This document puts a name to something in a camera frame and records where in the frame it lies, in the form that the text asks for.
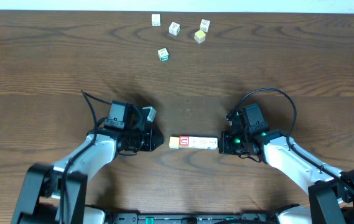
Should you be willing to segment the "acorn picture wooden block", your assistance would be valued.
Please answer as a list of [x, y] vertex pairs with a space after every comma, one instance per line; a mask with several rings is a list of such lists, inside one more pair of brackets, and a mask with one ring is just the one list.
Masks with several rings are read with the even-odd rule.
[[218, 148], [218, 138], [207, 138], [207, 149], [215, 150]]

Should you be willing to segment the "plain yellow wooden block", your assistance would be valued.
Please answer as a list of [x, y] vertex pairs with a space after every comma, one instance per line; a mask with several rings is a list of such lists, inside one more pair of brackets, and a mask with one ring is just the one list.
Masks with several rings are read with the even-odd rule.
[[169, 138], [169, 147], [171, 149], [178, 149], [180, 146], [180, 138], [171, 136]]

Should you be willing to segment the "red letter wooden block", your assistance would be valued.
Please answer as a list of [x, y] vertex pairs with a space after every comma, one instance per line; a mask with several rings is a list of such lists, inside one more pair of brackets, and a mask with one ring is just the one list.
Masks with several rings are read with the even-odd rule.
[[188, 136], [180, 136], [179, 137], [179, 147], [180, 148], [188, 148], [189, 147], [189, 137]]

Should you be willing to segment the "white block red bug drawing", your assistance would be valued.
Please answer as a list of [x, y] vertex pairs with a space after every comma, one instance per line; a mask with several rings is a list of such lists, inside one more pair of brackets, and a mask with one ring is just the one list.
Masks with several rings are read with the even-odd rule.
[[200, 149], [206, 149], [208, 146], [208, 138], [197, 138], [197, 147]]

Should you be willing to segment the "white block blue edge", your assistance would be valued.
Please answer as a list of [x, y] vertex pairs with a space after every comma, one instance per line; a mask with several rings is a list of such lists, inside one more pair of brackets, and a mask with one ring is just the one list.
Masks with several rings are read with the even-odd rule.
[[188, 147], [189, 148], [198, 148], [199, 146], [200, 146], [200, 138], [195, 137], [195, 136], [190, 136]]

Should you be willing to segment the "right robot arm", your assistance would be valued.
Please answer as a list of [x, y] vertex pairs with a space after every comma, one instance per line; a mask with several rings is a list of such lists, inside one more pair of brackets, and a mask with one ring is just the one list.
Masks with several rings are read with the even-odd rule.
[[271, 223], [354, 223], [354, 169], [343, 171], [322, 162], [267, 123], [222, 132], [218, 148], [221, 154], [270, 165], [308, 195], [309, 208], [282, 207]]

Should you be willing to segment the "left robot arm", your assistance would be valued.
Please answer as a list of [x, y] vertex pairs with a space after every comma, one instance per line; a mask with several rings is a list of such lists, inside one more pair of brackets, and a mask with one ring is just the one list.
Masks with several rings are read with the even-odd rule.
[[28, 168], [12, 222], [111, 223], [109, 212], [86, 204], [89, 181], [122, 152], [151, 152], [163, 142], [162, 133], [146, 120], [121, 129], [101, 118], [71, 154], [51, 165]]

